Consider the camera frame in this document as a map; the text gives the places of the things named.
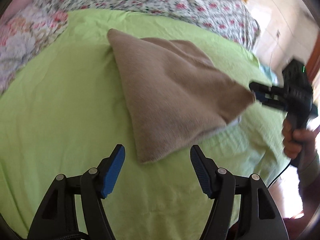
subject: wooden door frame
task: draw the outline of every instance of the wooden door frame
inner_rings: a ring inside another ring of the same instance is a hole
[[[320,32],[311,57],[306,65],[307,75],[310,82],[313,82],[320,68]]]

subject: bed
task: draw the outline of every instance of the bed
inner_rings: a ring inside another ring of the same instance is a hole
[[[119,8],[76,9],[68,12],[65,30],[17,72],[0,97],[1,214],[26,237],[57,174],[82,174],[121,143],[124,166],[113,193],[103,201],[116,239],[198,239],[212,200],[201,191],[190,146],[156,163],[138,163],[106,34],[116,28],[138,38],[188,40],[245,87],[252,79],[270,81],[252,52],[197,24]],[[289,162],[282,152],[283,118],[283,113],[255,103],[238,125],[199,145],[218,166],[235,175],[257,173],[269,185]],[[85,232],[81,200],[76,201],[79,227]],[[232,224],[238,212],[236,198]]]
[[[241,0],[36,0],[35,3],[48,10],[103,8],[166,16],[217,33],[248,50],[260,33],[259,25]]]

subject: green bedsheet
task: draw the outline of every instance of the green bedsheet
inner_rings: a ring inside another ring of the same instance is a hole
[[[202,193],[189,147],[151,164],[137,162],[120,76],[106,39],[110,28],[136,37],[192,41],[244,86],[270,83],[240,45],[184,22],[141,13],[88,9],[69,14],[67,30],[21,70],[0,97],[0,212],[26,237],[45,192],[59,173],[96,167],[116,144],[126,149],[114,191],[103,201],[116,239],[199,239],[212,200]],[[287,165],[284,115],[250,106],[235,127],[200,143],[235,175],[266,184]],[[239,198],[232,222],[236,222]],[[81,205],[79,224],[85,230]]]

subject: brown cloth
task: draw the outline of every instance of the brown cloth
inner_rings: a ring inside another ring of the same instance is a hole
[[[107,36],[142,163],[201,141],[254,102],[189,41],[138,39],[115,29]]]

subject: blue gripper pad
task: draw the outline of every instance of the blue gripper pad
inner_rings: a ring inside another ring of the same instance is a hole
[[[122,164],[124,163],[125,158],[125,150],[124,147],[121,146],[119,151],[116,153],[116,157],[113,159],[108,172],[103,178],[103,186],[101,190],[101,195],[103,199],[105,199],[110,193],[112,193],[113,188],[115,187],[116,181],[118,179],[118,175],[122,168]]]
[[[203,193],[205,193],[208,196],[208,198],[210,198],[212,196],[210,176],[204,164],[202,163],[198,153],[193,147],[190,151],[190,159],[198,177],[198,181],[200,183]]]
[[[256,99],[262,103],[267,102],[268,98],[266,98],[266,95],[264,93],[255,92]]]

